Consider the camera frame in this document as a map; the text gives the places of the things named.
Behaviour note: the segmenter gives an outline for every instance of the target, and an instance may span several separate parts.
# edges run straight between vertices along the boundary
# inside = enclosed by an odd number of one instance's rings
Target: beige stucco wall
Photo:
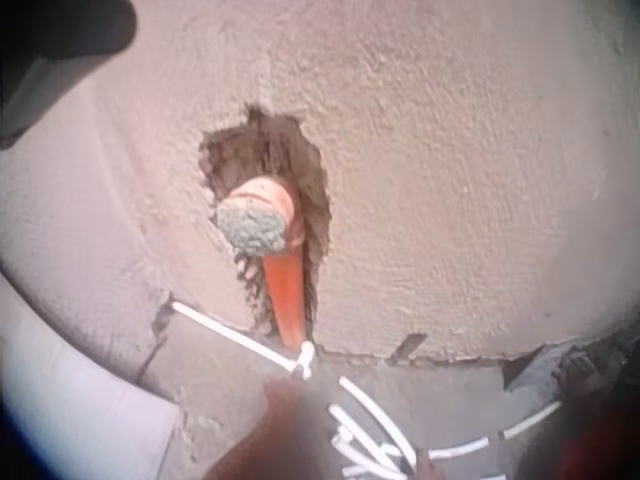
[[[515,355],[640,286],[640,35],[626,2],[138,0],[88,82],[105,169],[180,293],[252,320],[198,186],[202,130],[303,119],[332,199],[328,351]]]

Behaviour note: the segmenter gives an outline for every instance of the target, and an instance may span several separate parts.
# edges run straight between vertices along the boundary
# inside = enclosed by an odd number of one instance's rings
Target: plaster wall
[[[632,311],[640,33],[627,2],[134,5],[133,46],[84,88],[117,201],[188,300],[252,324],[197,146],[259,102],[302,119],[328,172],[326,350],[384,357],[421,332],[417,356],[511,356]]]

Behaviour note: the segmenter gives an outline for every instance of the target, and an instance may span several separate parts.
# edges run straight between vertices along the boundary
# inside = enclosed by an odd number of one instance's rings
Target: orange pipe
[[[284,180],[264,176],[245,182],[227,198],[252,199],[284,220],[284,251],[263,255],[262,265],[280,337],[287,347],[298,349],[307,339],[302,255],[305,232],[298,195]]]

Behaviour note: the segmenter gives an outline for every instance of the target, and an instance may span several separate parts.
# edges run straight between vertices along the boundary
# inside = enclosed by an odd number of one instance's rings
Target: hole in wall
[[[293,116],[270,115],[258,106],[249,106],[244,125],[205,132],[200,153],[199,166],[205,174],[206,187],[214,194],[214,225],[220,202],[233,189],[254,177],[278,176],[298,192],[306,232],[304,299],[306,328],[310,335],[318,306],[318,270],[329,250],[331,220],[327,176],[320,151],[304,137],[300,122]],[[255,329],[262,334],[275,331],[261,258],[236,248],[234,261],[238,279],[245,286],[245,298],[255,319]]]

